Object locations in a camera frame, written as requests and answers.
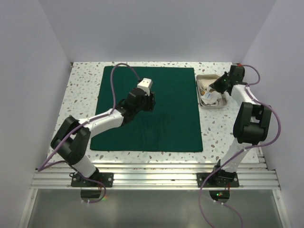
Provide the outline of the white gauze pad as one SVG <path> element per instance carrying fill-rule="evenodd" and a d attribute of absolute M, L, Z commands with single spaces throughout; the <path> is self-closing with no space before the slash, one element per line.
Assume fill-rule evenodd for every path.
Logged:
<path fill-rule="evenodd" d="M 216 90 L 210 89 L 206 91 L 205 93 L 212 93 L 212 99 L 211 100 L 206 100 L 204 99 L 204 95 L 201 95 L 201 100 L 203 103 L 206 105 L 212 105 L 214 103 L 217 103 L 218 100 L 222 97 L 221 93 L 217 92 Z"/>

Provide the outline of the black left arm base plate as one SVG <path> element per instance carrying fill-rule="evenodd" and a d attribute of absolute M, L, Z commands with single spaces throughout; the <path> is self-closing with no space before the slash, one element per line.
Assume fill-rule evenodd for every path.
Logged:
<path fill-rule="evenodd" d="M 79 173 L 70 173 L 69 177 L 71 180 L 71 187 L 101 187 L 102 185 L 106 188 L 111 188 L 113 186 L 114 174 L 111 172 L 99 172 L 94 173 L 89 178 L 84 178 Z"/>

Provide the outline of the beige packaged dressing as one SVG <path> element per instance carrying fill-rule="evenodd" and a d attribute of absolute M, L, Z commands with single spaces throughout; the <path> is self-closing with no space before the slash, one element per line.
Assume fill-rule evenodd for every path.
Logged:
<path fill-rule="evenodd" d="M 215 79 L 202 79 L 198 80 L 198 83 L 202 88 L 207 88 L 210 84 L 214 83 L 216 80 Z"/>

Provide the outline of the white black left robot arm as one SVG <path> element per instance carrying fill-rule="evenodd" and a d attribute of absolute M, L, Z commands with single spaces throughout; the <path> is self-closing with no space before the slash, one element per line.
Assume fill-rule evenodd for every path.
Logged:
<path fill-rule="evenodd" d="M 92 187 L 98 183 L 99 175 L 86 156 L 89 140 L 107 130 L 126 125 L 140 111 L 151 112 L 155 106 L 154 97 L 154 92 L 134 88 L 114 108 L 102 114 L 81 120 L 70 116 L 64 120 L 50 146 L 82 176 L 87 186 Z"/>

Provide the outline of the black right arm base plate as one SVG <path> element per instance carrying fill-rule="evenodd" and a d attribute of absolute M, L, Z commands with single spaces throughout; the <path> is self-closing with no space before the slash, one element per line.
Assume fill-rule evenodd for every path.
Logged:
<path fill-rule="evenodd" d="M 196 173 L 197 185 L 200 188 L 205 181 L 205 179 L 210 175 L 208 172 Z M 207 179 L 206 183 L 203 185 L 204 188 L 238 188 L 240 186 L 238 175 L 234 173 L 215 173 L 210 178 Z"/>

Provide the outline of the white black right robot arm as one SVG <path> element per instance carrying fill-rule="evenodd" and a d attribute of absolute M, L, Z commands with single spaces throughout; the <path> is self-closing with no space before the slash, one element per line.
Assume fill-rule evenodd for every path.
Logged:
<path fill-rule="evenodd" d="M 271 110 L 253 95 L 249 84 L 243 81 L 244 76 L 243 65 L 231 65 L 230 70 L 210 86 L 221 94 L 228 92 L 239 105 L 233 126 L 234 140 L 224 157 L 214 166 L 211 176 L 213 184 L 219 187 L 235 178 L 248 151 L 268 135 Z"/>

